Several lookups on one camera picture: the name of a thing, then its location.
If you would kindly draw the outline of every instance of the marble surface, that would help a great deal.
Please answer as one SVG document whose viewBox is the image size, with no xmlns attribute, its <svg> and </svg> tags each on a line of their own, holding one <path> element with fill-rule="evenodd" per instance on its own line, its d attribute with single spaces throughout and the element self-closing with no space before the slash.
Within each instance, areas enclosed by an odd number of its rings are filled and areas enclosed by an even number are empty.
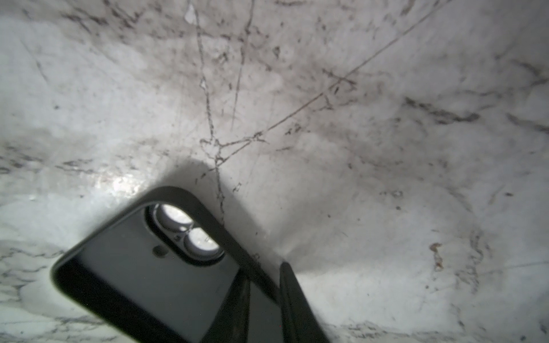
<svg viewBox="0 0 549 343">
<path fill-rule="evenodd" d="M 127 342 L 49 268 L 159 183 L 334 342 L 549 340 L 549 3 L 6 0 L 0 341 Z"/>
</svg>

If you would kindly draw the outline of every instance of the smartphone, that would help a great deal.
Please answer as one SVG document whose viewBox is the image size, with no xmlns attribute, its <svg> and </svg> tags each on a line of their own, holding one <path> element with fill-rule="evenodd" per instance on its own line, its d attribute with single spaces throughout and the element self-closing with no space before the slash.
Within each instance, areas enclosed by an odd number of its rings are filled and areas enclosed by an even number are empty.
<svg viewBox="0 0 549 343">
<path fill-rule="evenodd" d="M 161 187 L 62 256 L 52 280 L 137 341 L 200 343 L 239 270 L 248 342 L 283 342 L 274 282 L 196 197 Z"/>
</svg>

